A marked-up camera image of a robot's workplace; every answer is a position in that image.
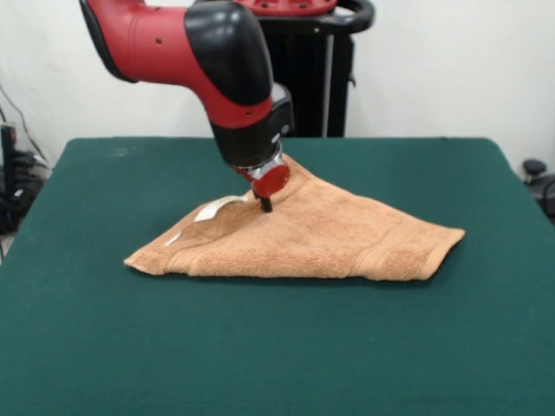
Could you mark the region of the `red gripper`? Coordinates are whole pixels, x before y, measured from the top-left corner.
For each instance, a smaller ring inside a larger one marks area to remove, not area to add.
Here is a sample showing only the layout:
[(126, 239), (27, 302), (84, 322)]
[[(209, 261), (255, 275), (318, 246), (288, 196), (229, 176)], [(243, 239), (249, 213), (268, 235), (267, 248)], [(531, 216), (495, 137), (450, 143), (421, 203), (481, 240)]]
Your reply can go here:
[(289, 181), (291, 171), (286, 164), (267, 164), (247, 172), (253, 192), (259, 196), (264, 213), (272, 212), (270, 197), (281, 191)]

